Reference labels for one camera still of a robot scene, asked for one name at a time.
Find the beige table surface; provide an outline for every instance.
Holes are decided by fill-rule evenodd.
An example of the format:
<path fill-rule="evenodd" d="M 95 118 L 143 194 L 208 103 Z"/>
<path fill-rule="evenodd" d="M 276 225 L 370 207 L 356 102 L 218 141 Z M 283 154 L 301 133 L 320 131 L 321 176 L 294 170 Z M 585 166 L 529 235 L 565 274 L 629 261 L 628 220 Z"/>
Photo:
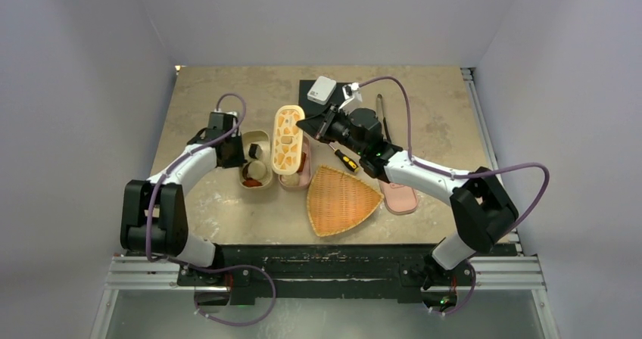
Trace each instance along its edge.
<path fill-rule="evenodd" d="M 242 132 L 262 129 L 271 134 L 276 111 L 284 104 L 297 104 L 299 79 L 319 75 L 339 82 L 397 77 L 410 96 L 416 156 L 465 170 L 488 165 L 458 67 L 184 67 L 176 81 L 152 172 L 166 167 L 207 125 L 209 113 L 223 93 L 237 92 L 247 101 Z M 398 87 L 381 81 L 365 87 L 362 93 L 363 107 L 372 109 L 376 95 L 383 94 L 393 142 L 406 148 L 406 114 Z M 240 104 L 227 98 L 222 108 L 240 110 Z M 321 163 L 344 169 L 329 147 L 310 140 L 313 171 Z M 343 151 L 351 154 L 346 148 Z M 450 208 L 418 192 L 419 208 L 413 214 L 392 215 L 382 203 L 358 227 L 319 238 L 307 218 L 307 191 L 284 191 L 276 179 L 266 190 L 246 191 L 237 175 L 237 169 L 216 169 L 192 189 L 185 199 L 191 231 L 221 244 L 381 244 L 435 243 L 455 229 Z M 377 181 L 365 173 L 358 177 L 379 189 Z"/>

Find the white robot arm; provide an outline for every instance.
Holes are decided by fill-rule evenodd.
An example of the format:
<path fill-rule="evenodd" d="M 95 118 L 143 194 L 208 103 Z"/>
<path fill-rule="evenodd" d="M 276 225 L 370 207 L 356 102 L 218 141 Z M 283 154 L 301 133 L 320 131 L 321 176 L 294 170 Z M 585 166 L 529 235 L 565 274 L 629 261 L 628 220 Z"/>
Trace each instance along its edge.
<path fill-rule="evenodd" d="M 298 121 L 297 126 L 317 141 L 338 142 L 358 154 L 363 171 L 370 177 L 410 186 L 452 208 L 457 230 L 425 257 L 427 285 L 431 277 L 447 275 L 476 252 L 489 252 L 518 218 L 497 177 L 488 174 L 462 179 L 471 172 L 410 156 L 384 140 L 374 110 L 359 107 L 360 85 L 351 83 L 342 88 L 343 103 L 330 104 L 322 114 Z M 475 173 L 485 171 L 488 169 L 482 167 Z"/>
<path fill-rule="evenodd" d="M 204 146 L 228 132 L 237 121 L 236 112 L 219 110 L 210 114 L 207 128 L 192 138 L 182 154 L 166 169 L 150 178 L 132 180 L 125 187 L 120 244 L 123 248 L 145 252 L 146 216 L 153 189 L 157 189 L 158 208 L 151 227 L 151 252 L 176 258 L 198 267 L 222 262 L 217 245 L 191 233 L 185 215 L 185 196 L 205 174 L 217 167 L 239 167 L 245 161 L 239 130 L 215 147 Z"/>

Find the wicker basket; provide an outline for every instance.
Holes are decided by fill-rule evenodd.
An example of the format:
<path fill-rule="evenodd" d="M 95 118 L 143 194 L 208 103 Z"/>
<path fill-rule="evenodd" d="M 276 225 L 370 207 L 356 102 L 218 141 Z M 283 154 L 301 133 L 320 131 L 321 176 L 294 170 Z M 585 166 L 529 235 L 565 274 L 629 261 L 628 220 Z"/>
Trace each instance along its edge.
<path fill-rule="evenodd" d="M 307 192 L 307 216 L 319 237 L 336 235 L 366 220 L 383 195 L 351 174 L 322 165 Z"/>

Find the orange perforated lid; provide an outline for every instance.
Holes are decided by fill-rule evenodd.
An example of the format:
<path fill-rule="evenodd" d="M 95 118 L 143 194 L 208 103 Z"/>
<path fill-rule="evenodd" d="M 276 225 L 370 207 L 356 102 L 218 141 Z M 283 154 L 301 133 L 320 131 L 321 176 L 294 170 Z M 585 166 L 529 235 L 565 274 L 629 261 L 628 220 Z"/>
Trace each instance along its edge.
<path fill-rule="evenodd" d="M 274 119 L 272 135 L 272 170 L 279 175 L 291 175 L 301 165 L 303 131 L 296 125 L 305 118 L 305 112 L 297 105 L 279 108 Z"/>

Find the round food piece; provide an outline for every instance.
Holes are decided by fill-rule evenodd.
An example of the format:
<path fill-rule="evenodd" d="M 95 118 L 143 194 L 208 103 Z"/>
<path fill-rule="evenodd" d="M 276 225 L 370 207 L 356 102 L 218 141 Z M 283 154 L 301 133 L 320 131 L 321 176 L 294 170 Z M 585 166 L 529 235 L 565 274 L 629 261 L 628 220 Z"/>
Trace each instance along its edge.
<path fill-rule="evenodd" d="M 285 186 L 298 186 L 299 185 L 299 174 L 294 173 L 291 175 L 281 175 L 281 182 Z"/>
<path fill-rule="evenodd" d="M 261 180 L 265 173 L 267 173 L 267 168 L 259 160 L 252 161 L 248 166 L 248 178 L 250 179 Z"/>

